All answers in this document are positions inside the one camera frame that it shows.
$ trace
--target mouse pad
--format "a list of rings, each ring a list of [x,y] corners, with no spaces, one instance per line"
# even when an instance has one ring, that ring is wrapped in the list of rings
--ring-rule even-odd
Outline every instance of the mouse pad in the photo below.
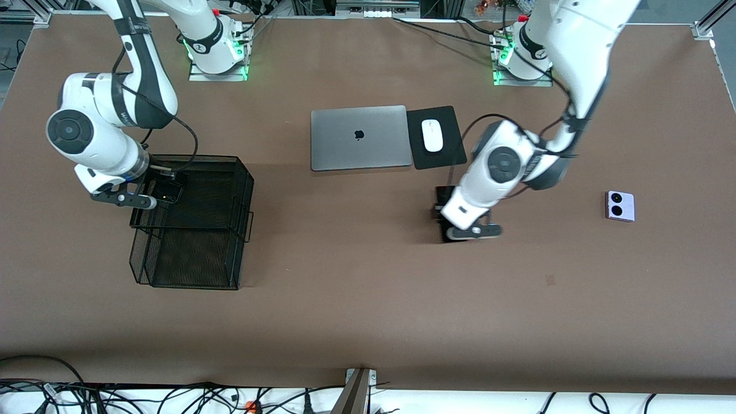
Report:
[[[429,152],[424,148],[422,136],[422,121],[436,119],[442,129],[442,149],[438,152]],[[467,163],[465,148],[460,136],[458,120],[455,117],[455,108],[442,106],[439,108],[410,110],[406,113],[409,128],[409,144],[411,156],[417,169],[437,168]]]

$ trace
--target brown tabletop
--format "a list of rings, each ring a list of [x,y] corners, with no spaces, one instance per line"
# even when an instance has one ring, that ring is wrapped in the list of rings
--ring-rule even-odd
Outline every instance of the brown tabletop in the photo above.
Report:
[[[496,87],[486,47],[389,19],[279,19],[247,82],[190,83],[173,23],[150,21],[200,153],[255,177],[245,287],[134,282],[130,210],[90,201],[43,131],[66,76],[109,71],[120,41],[106,16],[57,15],[0,113],[0,354],[96,382],[324,385],[368,365],[393,387],[736,390],[736,116],[687,27],[627,27],[565,180],[494,208],[501,238],[442,245],[447,169],[314,174],[310,112],[452,105],[461,128],[500,112],[539,130],[558,89]],[[149,143],[191,151],[173,123]],[[636,196],[635,223],[604,219],[611,189]]]

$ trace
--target robotic arm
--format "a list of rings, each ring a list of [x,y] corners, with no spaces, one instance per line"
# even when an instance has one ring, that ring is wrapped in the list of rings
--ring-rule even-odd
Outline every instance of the robotic arm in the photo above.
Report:
[[[59,110],[46,124],[46,136],[59,153],[77,163],[74,171],[94,198],[135,180],[149,167],[148,152],[121,128],[163,128],[176,115],[178,103],[138,0],[88,1],[113,19],[133,70],[70,75],[60,92]],[[241,23],[215,16],[206,0],[147,2],[174,19],[203,71],[221,73],[243,59],[236,50],[242,39]],[[112,201],[119,206],[156,206],[150,196],[116,197]]]
[[[518,183],[534,190],[549,189],[565,176],[573,150],[605,90],[611,48],[638,3],[541,0],[529,21],[513,26],[517,48],[507,64],[509,71],[534,79],[552,62],[558,78],[570,89],[570,105],[551,141],[510,121],[488,126],[473,149],[474,161],[441,210],[455,227],[475,230],[478,218]],[[452,231],[448,231],[451,239],[455,238]]]

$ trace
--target black mesh basket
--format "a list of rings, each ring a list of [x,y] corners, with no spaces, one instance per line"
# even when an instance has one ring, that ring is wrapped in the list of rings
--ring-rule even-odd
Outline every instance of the black mesh basket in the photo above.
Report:
[[[190,156],[153,158],[157,165],[176,168]],[[157,191],[158,174],[149,169],[141,194]],[[135,280],[153,287],[237,290],[252,221],[253,177],[237,157],[206,155],[177,174],[186,178],[177,203],[133,209],[130,268]]]

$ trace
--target silver laptop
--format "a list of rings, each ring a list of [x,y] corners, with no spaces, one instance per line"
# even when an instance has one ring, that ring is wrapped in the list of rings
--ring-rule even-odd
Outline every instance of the silver laptop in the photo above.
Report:
[[[406,107],[312,111],[312,170],[410,166]]]

